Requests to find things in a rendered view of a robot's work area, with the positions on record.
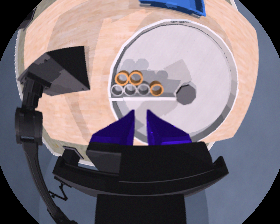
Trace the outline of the blue open crate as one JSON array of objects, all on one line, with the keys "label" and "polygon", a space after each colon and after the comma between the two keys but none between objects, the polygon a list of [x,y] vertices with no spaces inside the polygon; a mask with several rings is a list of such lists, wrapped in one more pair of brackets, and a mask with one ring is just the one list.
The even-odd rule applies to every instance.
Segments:
[{"label": "blue open crate", "polygon": [[176,10],[195,18],[206,17],[204,0],[139,0],[139,7],[150,6]]}]

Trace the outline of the bronze bushing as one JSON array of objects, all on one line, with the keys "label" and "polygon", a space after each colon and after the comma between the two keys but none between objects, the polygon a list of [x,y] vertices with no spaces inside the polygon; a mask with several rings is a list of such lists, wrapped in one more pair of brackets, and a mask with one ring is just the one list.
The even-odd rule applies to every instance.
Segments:
[{"label": "bronze bushing", "polygon": [[[133,80],[133,79],[131,78],[131,75],[132,75],[132,74],[139,74],[139,75],[141,76],[141,79],[138,80],[138,81]],[[143,75],[142,75],[142,73],[141,73],[139,70],[134,70],[134,71],[132,71],[132,72],[130,73],[129,82],[130,82],[131,84],[133,84],[133,85],[139,85],[139,84],[142,82],[142,80],[143,80]]]},{"label": "bronze bushing", "polygon": [[[159,86],[160,86],[160,89],[157,90],[157,91],[153,91],[153,90],[152,90],[152,87],[154,87],[155,85],[159,85]],[[161,83],[160,83],[159,81],[153,81],[153,82],[151,82],[151,83],[150,83],[150,92],[151,92],[151,94],[154,95],[154,96],[159,96],[159,95],[161,95],[161,94],[163,93],[163,87],[162,87]]]},{"label": "bronze bushing", "polygon": [[[126,76],[127,76],[127,80],[126,80],[126,81],[121,81],[121,80],[119,79],[119,74],[124,74],[124,75],[126,75]],[[118,85],[126,85],[126,84],[128,83],[128,81],[129,81],[129,73],[128,73],[127,71],[125,71],[125,70],[120,71],[120,72],[116,75],[115,81],[116,81],[116,83],[117,83]]]}]

